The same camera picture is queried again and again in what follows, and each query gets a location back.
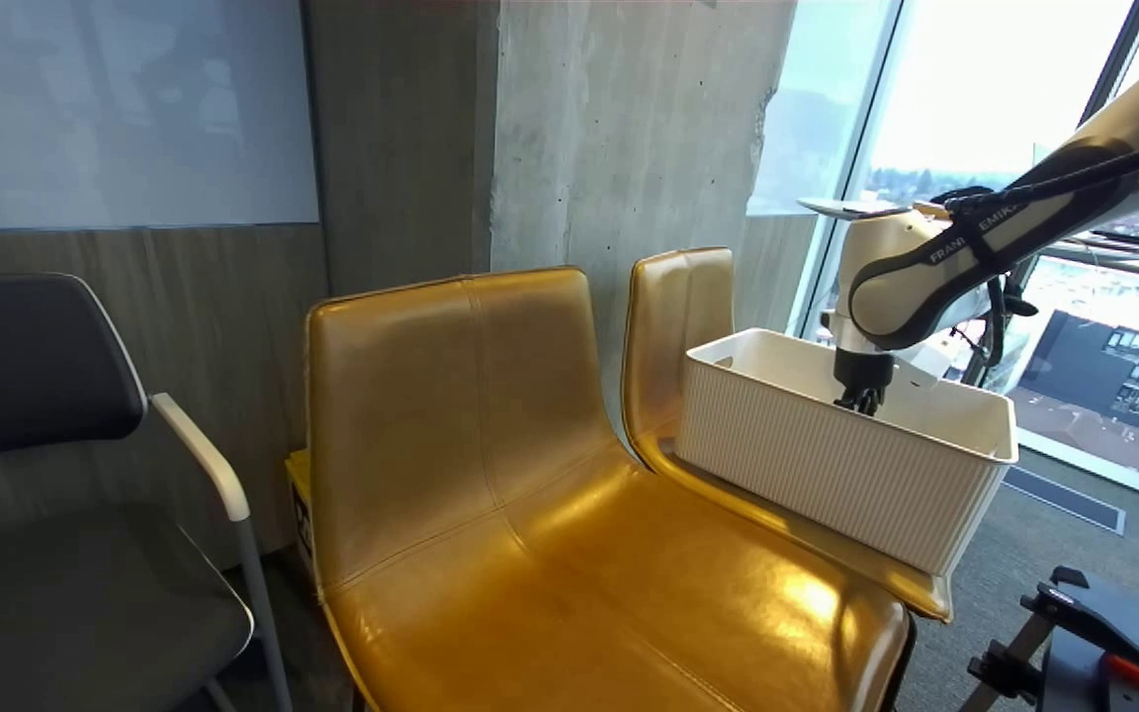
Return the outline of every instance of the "gray chair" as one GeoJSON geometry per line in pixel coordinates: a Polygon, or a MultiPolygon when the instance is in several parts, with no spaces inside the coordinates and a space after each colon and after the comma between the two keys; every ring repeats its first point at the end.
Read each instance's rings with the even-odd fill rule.
{"type": "Polygon", "coordinates": [[[80,275],[0,275],[0,455],[123,438],[147,411],[160,411],[214,480],[241,538],[255,610],[156,501],[11,526],[0,535],[0,708],[176,708],[214,689],[255,635],[277,708],[295,708],[233,468],[167,390],[147,398],[117,326],[80,275]]]}

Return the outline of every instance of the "chair armrest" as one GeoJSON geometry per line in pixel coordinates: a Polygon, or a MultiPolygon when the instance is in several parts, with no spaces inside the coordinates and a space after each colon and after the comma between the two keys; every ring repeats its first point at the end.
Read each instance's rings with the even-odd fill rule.
{"type": "Polygon", "coordinates": [[[251,497],[238,480],[238,471],[225,461],[225,455],[214,445],[214,438],[179,409],[172,390],[156,390],[152,409],[172,422],[172,432],[184,438],[184,445],[202,461],[210,476],[223,510],[230,522],[251,522],[251,497]]]}

